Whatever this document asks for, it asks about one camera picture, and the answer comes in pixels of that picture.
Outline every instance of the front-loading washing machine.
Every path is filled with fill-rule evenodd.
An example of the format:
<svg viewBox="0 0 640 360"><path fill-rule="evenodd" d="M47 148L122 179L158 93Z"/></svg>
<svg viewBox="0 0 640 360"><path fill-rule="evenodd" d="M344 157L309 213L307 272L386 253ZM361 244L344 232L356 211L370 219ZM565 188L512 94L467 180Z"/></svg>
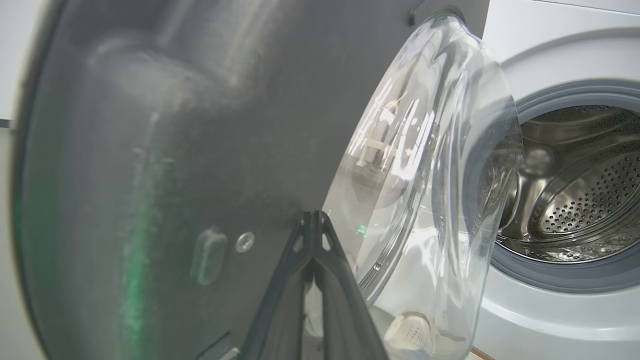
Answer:
<svg viewBox="0 0 640 360"><path fill-rule="evenodd" d="M239 347L319 208L393 358L640 349L635 3L14 5L5 357Z"/></svg>
<svg viewBox="0 0 640 360"><path fill-rule="evenodd" d="M640 349L638 13L633 1L491 2L483 41L525 139L522 215L499 236L476 332L496 359L633 359ZM625 126L630 137L614 140ZM532 235L580 240L513 246Z"/></svg>

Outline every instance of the white appliance body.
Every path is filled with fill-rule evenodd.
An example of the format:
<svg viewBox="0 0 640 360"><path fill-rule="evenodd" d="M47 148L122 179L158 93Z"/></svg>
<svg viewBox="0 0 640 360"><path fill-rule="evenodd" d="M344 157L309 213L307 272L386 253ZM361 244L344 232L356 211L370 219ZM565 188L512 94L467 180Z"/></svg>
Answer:
<svg viewBox="0 0 640 360"><path fill-rule="evenodd" d="M631 13L640 13L640 3L564 2L573 5L491 1L483 40L502 62L516 103L581 81L640 86L640 16ZM609 100L600 95L602 102ZM517 281L492 266L474 344L496 360L636 359L639 300L640 287L562 293Z"/></svg>

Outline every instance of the washing machine door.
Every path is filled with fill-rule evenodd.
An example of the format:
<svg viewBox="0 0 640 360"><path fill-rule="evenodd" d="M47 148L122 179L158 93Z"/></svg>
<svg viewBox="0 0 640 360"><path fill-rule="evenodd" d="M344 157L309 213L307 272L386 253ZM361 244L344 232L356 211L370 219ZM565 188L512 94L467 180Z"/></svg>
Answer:
<svg viewBox="0 0 640 360"><path fill-rule="evenodd" d="M411 34L386 21L409 0L61 3L12 207L51 359L241 348L296 217L323 203L388 351L468 350L521 140L459 18ZM342 34L335 14L378 22L344 15Z"/></svg>
<svg viewBox="0 0 640 360"><path fill-rule="evenodd" d="M417 28L371 97L323 208L391 357L468 352L521 160L513 100L482 41L453 15Z"/></svg>

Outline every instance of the white filter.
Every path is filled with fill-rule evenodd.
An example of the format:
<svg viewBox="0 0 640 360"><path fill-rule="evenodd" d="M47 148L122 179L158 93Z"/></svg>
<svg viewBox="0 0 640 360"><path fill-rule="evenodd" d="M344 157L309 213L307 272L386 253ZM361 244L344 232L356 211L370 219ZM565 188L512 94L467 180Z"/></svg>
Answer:
<svg viewBox="0 0 640 360"><path fill-rule="evenodd" d="M423 314L402 314L389 325L385 341L396 350L428 351L431 348L431 327Z"/></svg>

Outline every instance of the screw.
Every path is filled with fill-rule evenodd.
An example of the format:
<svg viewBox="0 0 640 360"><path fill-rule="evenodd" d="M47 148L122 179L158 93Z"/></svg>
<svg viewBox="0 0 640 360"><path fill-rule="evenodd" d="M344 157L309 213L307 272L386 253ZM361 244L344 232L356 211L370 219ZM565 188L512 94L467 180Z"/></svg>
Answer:
<svg viewBox="0 0 640 360"><path fill-rule="evenodd" d="M240 237L236 241L237 253L242 254L243 252L249 251L249 249L253 246L254 242L255 242L255 235L251 231L240 235Z"/></svg>

